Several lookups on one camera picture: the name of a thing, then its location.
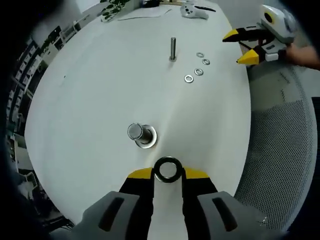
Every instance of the round table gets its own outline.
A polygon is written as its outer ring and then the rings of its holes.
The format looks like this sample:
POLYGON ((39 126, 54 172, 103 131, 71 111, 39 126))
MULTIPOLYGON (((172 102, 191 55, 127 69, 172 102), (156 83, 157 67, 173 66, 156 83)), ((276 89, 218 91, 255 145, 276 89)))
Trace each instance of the round table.
MULTIPOLYGON (((48 196, 75 224, 128 174, 164 156, 205 171, 218 191, 235 194, 250 136, 248 76, 236 63, 239 45, 222 42, 232 29, 222 10, 207 1, 198 5, 216 12, 208 11, 208 20, 184 18, 172 6, 161 17, 97 18, 43 75, 27 117, 26 146, 48 196), (169 61, 171 37, 175 62, 169 61), (186 75, 194 81, 186 83, 186 75), (155 146, 141 149, 128 137, 134 122, 155 128, 155 146)), ((148 237, 187 239, 180 180, 155 180, 153 204, 148 237)))

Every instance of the potted plant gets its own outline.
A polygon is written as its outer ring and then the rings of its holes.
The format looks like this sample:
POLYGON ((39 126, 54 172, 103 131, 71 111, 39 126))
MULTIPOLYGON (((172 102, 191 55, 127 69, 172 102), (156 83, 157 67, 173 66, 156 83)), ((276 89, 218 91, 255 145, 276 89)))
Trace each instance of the potted plant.
POLYGON ((100 0, 100 3, 110 3, 101 11, 102 21, 109 22, 121 11, 121 9, 129 1, 130 0, 100 0))

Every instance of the metal washer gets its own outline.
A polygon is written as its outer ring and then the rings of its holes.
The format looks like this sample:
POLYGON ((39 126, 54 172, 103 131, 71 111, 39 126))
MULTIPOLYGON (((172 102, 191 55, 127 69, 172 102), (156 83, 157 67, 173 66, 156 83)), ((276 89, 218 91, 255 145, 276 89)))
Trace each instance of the metal washer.
POLYGON ((156 130, 154 129, 153 126, 150 126, 150 125, 142 125, 145 129, 149 130, 152 134, 152 141, 149 142, 149 143, 141 143, 139 141, 135 141, 135 144, 139 147, 139 148, 142 148, 142 149, 149 149, 151 147, 153 147, 157 140, 158 140, 158 135, 157 135, 157 132, 156 130))
POLYGON ((184 81, 188 84, 192 83, 194 81, 194 77, 191 75, 185 75, 184 76, 184 81))
POLYGON ((199 58, 204 58, 205 57, 205 55, 202 52, 197 52, 196 56, 199 57, 199 58))
POLYGON ((202 63, 203 63, 204 65, 210 65, 210 61, 209 61, 208 59, 203 59, 203 60, 202 60, 202 63))
POLYGON ((160 182, 163 182, 166 184, 174 183, 175 181, 177 181, 182 176, 183 171, 184 171, 184 168, 182 167, 181 162, 172 156, 164 156, 164 157, 160 158, 158 161, 155 162, 154 167, 153 167, 153 173, 154 173, 155 177, 160 182), (160 167, 164 163, 171 163, 175 166, 176 172, 175 172, 174 176, 166 177, 161 174, 160 167))
POLYGON ((194 70, 194 73, 195 73, 195 75, 197 75, 197 76, 201 76, 201 75, 204 74, 204 71, 202 71, 202 69, 200 69, 200 68, 196 68, 196 69, 194 70))

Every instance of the metal bolt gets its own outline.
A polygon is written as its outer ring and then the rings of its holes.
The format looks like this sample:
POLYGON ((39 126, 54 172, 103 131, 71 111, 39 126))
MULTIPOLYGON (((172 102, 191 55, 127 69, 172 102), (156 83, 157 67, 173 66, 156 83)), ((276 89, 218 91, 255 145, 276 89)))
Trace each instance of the metal bolt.
POLYGON ((134 140, 135 142, 139 142, 142 144, 148 144, 152 141, 153 136, 151 132, 146 129, 140 123, 132 123, 127 130, 129 138, 134 140))
POLYGON ((171 51, 170 51, 170 58, 169 60, 174 62, 176 60, 176 38, 171 38, 171 51))

